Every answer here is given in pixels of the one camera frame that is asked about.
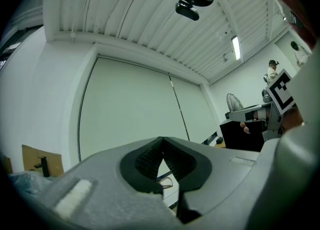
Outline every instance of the white corrugated ceiling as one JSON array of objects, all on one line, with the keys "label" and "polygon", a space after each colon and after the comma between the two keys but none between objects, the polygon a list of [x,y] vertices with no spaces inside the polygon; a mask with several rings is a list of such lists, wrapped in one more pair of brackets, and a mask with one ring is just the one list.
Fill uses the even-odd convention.
[{"label": "white corrugated ceiling", "polygon": [[177,14],[177,1],[61,0],[58,28],[137,43],[214,82],[241,64],[232,53],[234,35],[247,60],[286,26],[274,0],[216,0],[196,7],[198,21]]}]

